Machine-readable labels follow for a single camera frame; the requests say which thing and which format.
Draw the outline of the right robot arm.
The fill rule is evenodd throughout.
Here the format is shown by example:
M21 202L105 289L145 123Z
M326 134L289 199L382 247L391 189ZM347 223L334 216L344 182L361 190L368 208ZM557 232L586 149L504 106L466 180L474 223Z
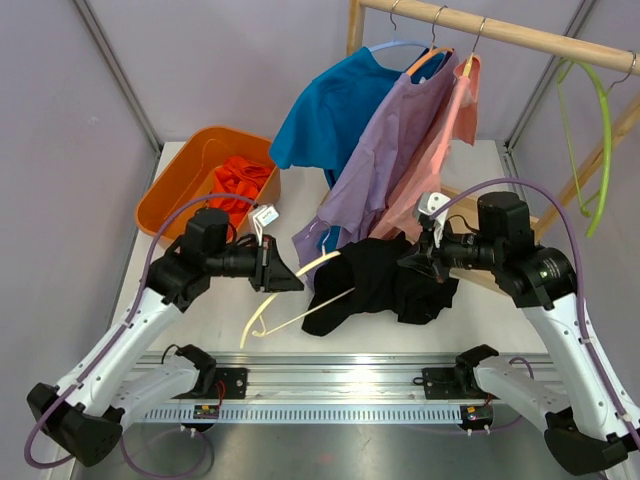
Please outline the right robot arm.
M478 230L456 234L449 197L425 193L414 216L419 240L402 267L444 282L453 268L489 272L543 341L565 391L557 394L480 345L456 357L454 384L466 396L491 395L533 424L556 462L580 476L605 472L638 448L639 408L624 392L588 318L578 263L536 244L529 208L513 192L477 200Z

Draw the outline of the black t shirt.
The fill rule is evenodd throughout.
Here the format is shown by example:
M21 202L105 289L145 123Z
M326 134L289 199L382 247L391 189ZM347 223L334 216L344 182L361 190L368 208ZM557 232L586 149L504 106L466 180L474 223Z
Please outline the black t shirt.
M323 337L350 316L391 311L397 321L425 325L453 305L459 281L435 279L398 265L411 248L403 233L393 239L349 243L319 267L302 330Z

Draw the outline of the orange t shirt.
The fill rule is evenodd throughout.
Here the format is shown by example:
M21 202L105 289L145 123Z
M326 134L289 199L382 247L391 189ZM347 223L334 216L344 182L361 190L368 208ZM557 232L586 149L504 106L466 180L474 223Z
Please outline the orange t shirt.
M272 170L272 166L242 156L228 157L221 166L214 169L211 194L228 193L255 200ZM208 204L211 208L222 209L231 217L240 219L250 209L247 202L230 197L212 198Z

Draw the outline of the white hanger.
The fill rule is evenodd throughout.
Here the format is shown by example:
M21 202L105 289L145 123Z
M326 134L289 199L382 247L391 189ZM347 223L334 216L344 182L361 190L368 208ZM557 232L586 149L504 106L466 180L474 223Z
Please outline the white hanger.
M242 334L240 336L239 348L243 349L247 339L252 336L255 338L264 338L273 333L287 328L289 325L303 320L307 316L331 305L353 292L354 288L340 289L335 295L330 295L328 299L321 300L317 305L310 307L311 293L304 290L302 293L285 293L284 301L281 307L276 308L276 319L280 323L270 328L264 320L264 312L269 306L277 300L281 293L270 294L255 310L251 317L247 320Z

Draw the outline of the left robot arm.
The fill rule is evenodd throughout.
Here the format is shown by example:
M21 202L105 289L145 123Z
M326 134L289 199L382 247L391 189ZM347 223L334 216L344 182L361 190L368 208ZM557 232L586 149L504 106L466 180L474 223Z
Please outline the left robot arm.
M217 391L216 360L188 344L133 382L125 378L153 341L211 286L212 279L245 278L257 292L301 291L302 281L281 259L274 237L230 240L229 215L202 208L165 253L147 264L123 318L56 384L36 384L27 396L44 433L71 458L91 467L123 433L156 406L178 396Z

